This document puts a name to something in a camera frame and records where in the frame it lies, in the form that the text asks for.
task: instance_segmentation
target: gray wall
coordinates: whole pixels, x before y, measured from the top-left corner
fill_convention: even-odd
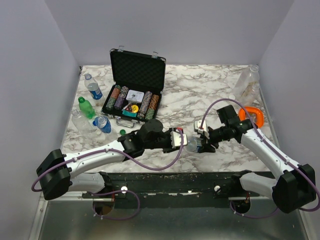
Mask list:
[[[59,148],[79,67],[43,0],[0,7],[0,239],[28,239],[36,168]]]
[[[293,0],[45,0],[75,59],[110,63],[109,50],[179,64],[258,63]]]
[[[295,0],[259,65],[280,146],[293,159],[314,167],[319,187],[319,0]],[[320,221],[319,211],[310,216],[314,223]]]

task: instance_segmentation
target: poker chip case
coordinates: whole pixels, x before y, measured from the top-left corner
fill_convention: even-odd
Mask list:
[[[166,73],[166,59],[158,56],[158,53],[153,52],[153,55],[147,55],[137,52],[125,51],[122,46],[118,49],[110,50],[111,67],[113,74],[114,85],[111,87],[107,99],[101,109],[101,112],[108,118],[116,118],[116,123],[119,126],[133,128],[135,123],[144,124],[148,120],[123,115],[122,109],[110,110],[106,105],[112,95],[115,86],[128,87],[129,90],[143,92],[152,92],[153,95],[158,95],[158,103],[152,118],[156,118],[162,92],[165,86],[165,73]],[[124,100],[122,107],[129,103]]]

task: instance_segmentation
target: water bottle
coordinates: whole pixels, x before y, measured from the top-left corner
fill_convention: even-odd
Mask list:
[[[97,126],[105,134],[111,133],[111,124],[106,116],[97,116],[93,121],[93,125]]]
[[[260,84],[255,82],[253,85],[250,84],[241,95],[239,102],[244,106],[251,106],[251,104],[258,98],[260,92]]]
[[[258,71],[259,67],[257,65],[251,65],[245,68],[232,90],[234,96],[231,95],[229,97],[239,101],[246,88],[259,82],[260,76]]]
[[[90,125],[88,119],[82,112],[73,110],[71,121],[83,136],[91,139],[96,137],[94,128]]]
[[[81,112],[88,118],[92,119],[95,115],[96,112],[94,108],[92,107],[91,103],[88,100],[85,100],[82,96],[78,98],[79,102],[79,108]]]
[[[92,98],[96,106],[103,106],[105,103],[105,97],[103,96],[97,81],[87,73],[84,75],[84,85],[91,93]]]
[[[188,137],[188,145],[186,146],[186,149],[189,152],[192,153],[198,153],[199,149],[202,147],[201,144],[202,139],[200,137],[196,137],[196,136],[192,136],[192,137]]]

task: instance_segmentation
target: orange plastic ring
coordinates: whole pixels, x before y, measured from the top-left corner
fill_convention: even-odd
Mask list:
[[[259,108],[245,106],[245,109],[249,112],[249,114],[255,114],[255,124],[258,126],[258,128],[261,128],[265,124],[264,114]],[[242,108],[239,110],[238,115],[241,121],[246,119],[246,112]]]

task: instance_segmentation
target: marble surface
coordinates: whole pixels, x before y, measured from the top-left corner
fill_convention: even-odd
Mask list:
[[[164,131],[170,127],[182,127],[188,136],[196,136],[193,132],[195,120],[201,120],[208,106],[220,98],[227,98],[245,65],[167,65],[165,70],[165,86],[161,106],[157,114],[164,126]],[[80,77],[73,108],[78,109],[78,97],[83,96],[94,106],[94,100],[84,85],[84,74],[90,73],[99,83],[102,93],[107,96],[113,82],[111,66],[84,66]],[[221,126],[215,110],[230,104],[219,102],[206,117],[208,126],[213,129]],[[261,101],[253,104],[264,112]],[[101,107],[94,106],[96,113]],[[110,119],[111,134],[96,131],[97,136],[92,140],[82,136],[72,121],[69,121],[65,134],[62,152],[76,153],[100,147],[112,142],[120,136],[123,127],[116,125],[115,119]],[[127,133],[137,130],[124,128]],[[271,139],[272,134],[268,121],[261,128],[263,133]],[[137,158],[141,163],[150,167],[163,167],[169,164],[176,152],[164,154],[160,149],[146,150],[143,156]],[[220,143],[216,153],[191,153],[183,149],[180,159],[170,168],[162,172],[224,172],[224,171],[267,171],[267,167],[246,147],[238,144],[234,139]],[[152,172],[128,160],[113,163],[93,169],[91,172],[104,171],[110,173],[146,173]]]

